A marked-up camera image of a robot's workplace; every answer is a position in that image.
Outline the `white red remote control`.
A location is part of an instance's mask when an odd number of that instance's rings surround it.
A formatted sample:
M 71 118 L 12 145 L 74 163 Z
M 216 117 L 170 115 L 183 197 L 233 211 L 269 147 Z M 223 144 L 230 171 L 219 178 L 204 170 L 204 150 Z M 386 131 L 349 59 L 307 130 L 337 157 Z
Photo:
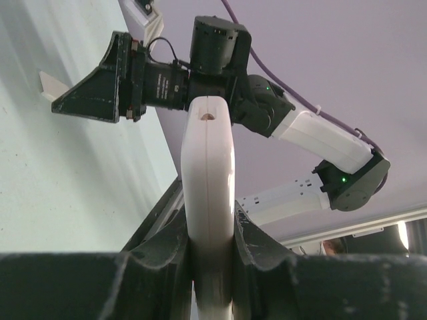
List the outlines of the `white red remote control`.
M 197 314 L 232 318 L 235 151 L 228 104 L 195 98 L 181 147 L 181 180 Z

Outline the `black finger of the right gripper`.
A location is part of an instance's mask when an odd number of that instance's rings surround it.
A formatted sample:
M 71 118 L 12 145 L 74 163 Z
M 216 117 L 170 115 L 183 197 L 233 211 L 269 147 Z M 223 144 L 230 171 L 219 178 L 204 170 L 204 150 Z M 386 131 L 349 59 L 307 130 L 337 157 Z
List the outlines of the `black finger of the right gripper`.
M 51 112 L 107 123 L 119 121 L 116 106 L 117 50 L 121 34 L 114 32 L 99 65 L 51 103 Z

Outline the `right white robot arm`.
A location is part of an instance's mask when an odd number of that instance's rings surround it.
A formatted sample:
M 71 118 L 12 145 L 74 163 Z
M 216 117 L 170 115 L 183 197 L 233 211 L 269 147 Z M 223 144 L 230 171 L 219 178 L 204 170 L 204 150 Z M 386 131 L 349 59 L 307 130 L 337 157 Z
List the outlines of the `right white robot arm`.
M 365 134 L 310 107 L 273 78 L 250 75 L 252 37 L 241 24 L 197 16 L 189 61 L 156 61 L 150 44 L 114 32 L 99 65 L 51 104 L 53 113 L 117 123 L 139 121 L 148 107 L 188 111 L 213 97 L 226 115 L 264 137 L 289 141 L 321 158 L 313 173 L 320 205 L 354 211 L 383 188 L 390 162 Z

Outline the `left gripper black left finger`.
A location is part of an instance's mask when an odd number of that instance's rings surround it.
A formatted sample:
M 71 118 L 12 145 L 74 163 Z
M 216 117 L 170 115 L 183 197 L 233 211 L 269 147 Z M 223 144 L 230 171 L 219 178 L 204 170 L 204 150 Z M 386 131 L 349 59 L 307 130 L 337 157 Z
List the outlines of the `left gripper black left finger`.
M 1 256 L 2 319 L 189 319 L 185 213 L 120 253 Z

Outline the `white battery cover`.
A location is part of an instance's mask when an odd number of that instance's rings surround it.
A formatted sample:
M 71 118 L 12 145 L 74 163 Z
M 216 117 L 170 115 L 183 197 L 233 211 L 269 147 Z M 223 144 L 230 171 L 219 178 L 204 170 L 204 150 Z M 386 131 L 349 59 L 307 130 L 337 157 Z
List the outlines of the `white battery cover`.
M 44 71 L 39 72 L 39 78 L 42 87 L 41 94 L 50 102 L 53 102 L 69 90 L 66 84 Z

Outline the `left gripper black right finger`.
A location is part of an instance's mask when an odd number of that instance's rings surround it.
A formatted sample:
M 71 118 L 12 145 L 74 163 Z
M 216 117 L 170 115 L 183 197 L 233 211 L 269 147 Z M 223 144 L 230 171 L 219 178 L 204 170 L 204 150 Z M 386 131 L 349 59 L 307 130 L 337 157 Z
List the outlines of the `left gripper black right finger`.
M 425 319 L 426 258 L 297 255 L 235 206 L 235 319 Z

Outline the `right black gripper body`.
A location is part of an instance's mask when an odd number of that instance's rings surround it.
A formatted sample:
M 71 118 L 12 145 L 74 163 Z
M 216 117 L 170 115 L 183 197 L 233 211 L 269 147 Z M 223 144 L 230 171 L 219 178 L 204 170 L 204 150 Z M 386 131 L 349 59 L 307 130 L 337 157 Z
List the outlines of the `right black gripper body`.
M 119 115 L 138 122 L 145 113 L 142 104 L 143 73 L 146 64 L 146 48 L 143 41 L 134 39 L 129 33 L 124 36 L 121 72 L 119 74 Z

